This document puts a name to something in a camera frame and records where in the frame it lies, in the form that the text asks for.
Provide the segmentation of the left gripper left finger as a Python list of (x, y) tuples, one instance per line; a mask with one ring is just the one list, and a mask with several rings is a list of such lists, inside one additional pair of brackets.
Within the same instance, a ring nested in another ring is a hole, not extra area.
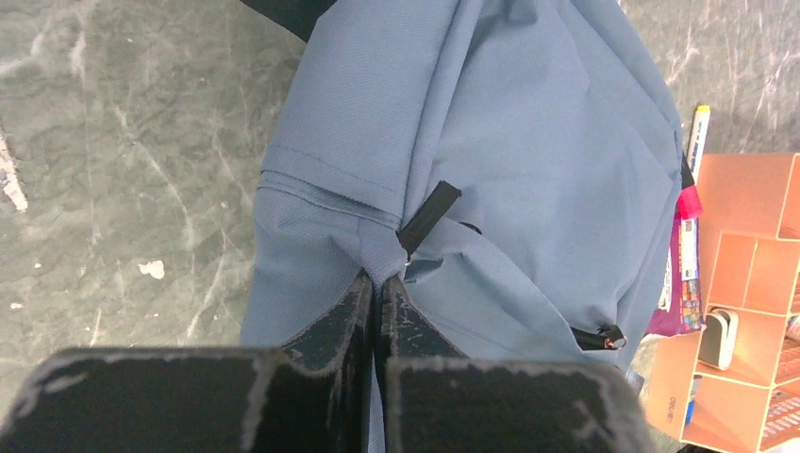
[(277, 347), (70, 348), (1, 426), (5, 452), (359, 452), (372, 281)]

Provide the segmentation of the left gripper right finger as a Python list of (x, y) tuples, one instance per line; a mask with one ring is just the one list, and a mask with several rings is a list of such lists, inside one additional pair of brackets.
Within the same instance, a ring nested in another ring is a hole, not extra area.
[(381, 295), (376, 345), (389, 452), (651, 452), (639, 399), (598, 363), (467, 357), (415, 307), (403, 281)]

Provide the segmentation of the blue-grey backpack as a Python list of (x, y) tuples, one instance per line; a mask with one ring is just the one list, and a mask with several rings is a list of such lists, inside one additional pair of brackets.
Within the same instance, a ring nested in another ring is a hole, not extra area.
[(681, 192), (670, 92), (615, 1), (255, 1), (304, 42), (255, 195), (247, 346), (384, 284), (471, 359), (624, 376)]

